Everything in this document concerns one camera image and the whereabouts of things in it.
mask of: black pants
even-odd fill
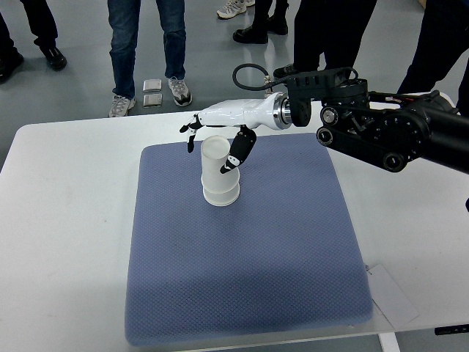
[[[260,31],[267,31],[267,19],[273,0],[256,0],[256,9],[254,12],[253,28]],[[288,8],[288,0],[276,0],[275,16],[285,18],[285,12]]]
[[[352,67],[376,2],[301,0],[295,16],[295,69],[317,70],[322,53],[326,69]]]
[[[34,44],[41,48],[56,46],[57,27],[51,10],[45,0],[20,0],[28,16],[31,33],[37,36]],[[14,42],[10,38],[7,24],[0,13],[0,54],[8,54],[13,50]]]
[[[428,0],[416,54],[398,93],[428,92],[469,48],[469,8],[460,0]],[[469,62],[457,108],[469,116]]]

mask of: trousers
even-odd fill
[[[51,10],[45,0],[20,0],[28,17],[31,33],[37,36],[34,44],[41,48],[52,49],[56,46],[57,27]],[[0,54],[8,54],[15,43],[10,37],[7,24],[0,13]]]
[[[260,31],[267,31],[267,19],[273,0],[256,0],[256,10],[254,12],[253,28]],[[288,8],[288,0],[276,0],[274,16],[285,19],[285,12]]]
[[[428,92],[469,48],[469,7],[461,0],[427,0],[416,53],[398,93]],[[469,60],[456,107],[469,117]]]
[[[156,0],[163,30],[166,60],[165,77],[184,79],[185,22],[184,0]],[[109,24],[112,28],[111,55],[113,93],[132,99],[135,96],[133,71],[139,32],[141,0],[108,0]]]
[[[295,16],[293,66],[315,71],[352,67],[377,0],[301,0]]]

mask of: table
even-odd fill
[[[278,132],[261,126],[256,133],[315,133],[319,110],[314,102],[314,118],[306,128]],[[144,350],[130,347],[124,337],[139,158],[148,145],[185,141],[178,130],[192,114],[53,122],[17,132],[0,173],[0,349]],[[203,128],[197,136],[232,138],[236,131]],[[396,329],[376,310],[359,326],[152,351],[268,345],[468,322],[469,175],[423,159],[391,174],[329,153],[365,264],[382,264],[419,316]]]

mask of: blue pad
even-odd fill
[[[314,134],[259,137],[240,197],[202,194],[200,142],[141,155],[128,271],[131,345],[362,323],[365,267],[327,150]]]

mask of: stacked cups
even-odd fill
[[[201,145],[204,198],[218,207],[232,204],[240,195],[240,170],[220,172],[228,158],[229,148],[228,139],[222,136],[208,137]]]

